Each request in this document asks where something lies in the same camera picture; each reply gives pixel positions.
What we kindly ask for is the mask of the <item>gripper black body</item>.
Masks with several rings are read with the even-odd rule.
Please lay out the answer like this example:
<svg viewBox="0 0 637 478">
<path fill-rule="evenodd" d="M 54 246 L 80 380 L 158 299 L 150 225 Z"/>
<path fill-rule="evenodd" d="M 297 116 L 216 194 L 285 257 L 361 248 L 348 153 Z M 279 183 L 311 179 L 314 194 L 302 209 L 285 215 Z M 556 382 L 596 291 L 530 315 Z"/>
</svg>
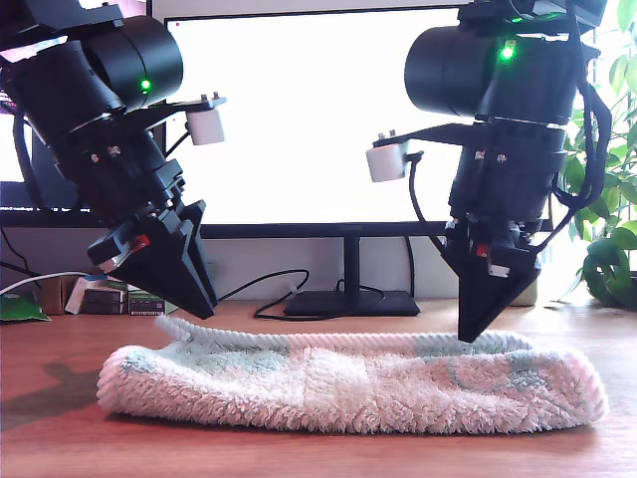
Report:
<svg viewBox="0 0 637 478">
<path fill-rule="evenodd" d="M 531 238 L 565 161 L 565 131 L 528 122 L 451 123 L 444 140 L 462 147 L 445 235 L 537 254 Z"/>
<path fill-rule="evenodd" d="M 178 162 L 166 159 L 145 129 L 123 119 L 97 119 L 70 132 L 59 146 L 59 169 L 105 228 L 184 207 Z M 128 253 L 113 257 L 106 244 L 114 241 L 106 235 L 88 254 L 94 265 L 113 270 Z"/>
</svg>

